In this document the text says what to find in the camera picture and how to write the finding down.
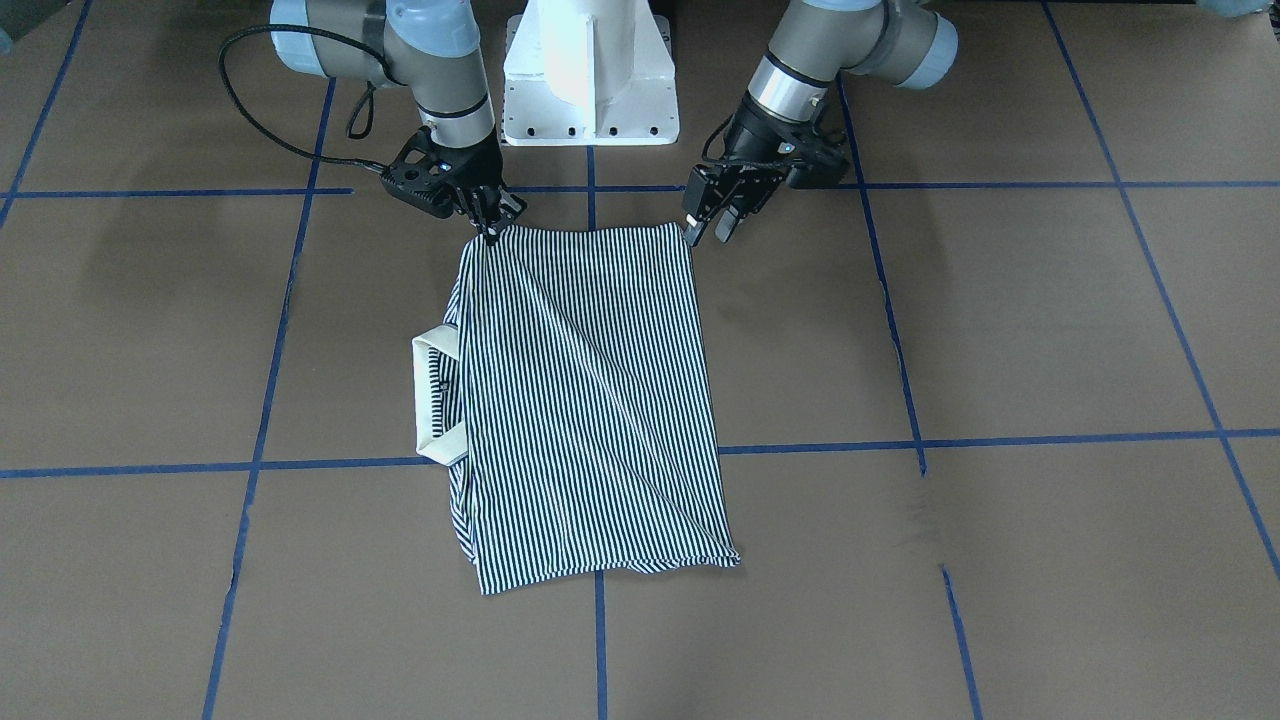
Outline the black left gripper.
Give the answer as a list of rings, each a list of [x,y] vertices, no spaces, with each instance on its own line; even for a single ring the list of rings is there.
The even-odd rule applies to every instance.
[[[749,214],[763,209],[781,183],[795,190],[838,184],[850,169],[845,140],[820,127],[827,97],[806,105],[809,117],[787,120],[742,96],[733,115],[703,146],[684,193],[684,242],[696,247],[709,220],[719,215],[716,237],[728,243]]]

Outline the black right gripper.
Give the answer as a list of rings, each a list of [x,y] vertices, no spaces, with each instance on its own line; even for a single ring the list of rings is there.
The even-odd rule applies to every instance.
[[[479,237],[493,246],[529,206],[504,188],[502,172],[494,127],[479,142],[457,149],[438,142],[433,128],[421,126],[380,181],[392,197],[433,217],[466,215]]]

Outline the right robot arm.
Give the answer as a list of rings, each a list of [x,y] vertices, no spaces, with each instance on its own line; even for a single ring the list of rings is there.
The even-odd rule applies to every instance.
[[[292,70],[406,87],[422,122],[384,190],[433,217],[465,215],[495,243],[527,206],[503,178],[480,32],[467,1],[274,1],[271,41]]]

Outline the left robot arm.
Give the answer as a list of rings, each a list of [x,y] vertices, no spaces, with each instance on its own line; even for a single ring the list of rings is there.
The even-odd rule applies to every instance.
[[[759,213],[781,184],[827,190],[847,174],[840,141],[820,129],[826,96],[844,72],[899,88],[929,88],[950,72],[959,50],[954,23],[914,1],[792,1],[754,70],[735,113],[690,173],[682,208],[684,241],[708,229],[726,242]]]

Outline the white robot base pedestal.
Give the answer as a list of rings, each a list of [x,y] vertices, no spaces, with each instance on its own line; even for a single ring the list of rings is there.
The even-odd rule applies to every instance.
[[[648,1],[530,1],[506,24],[511,146],[664,146],[681,133],[667,17]]]

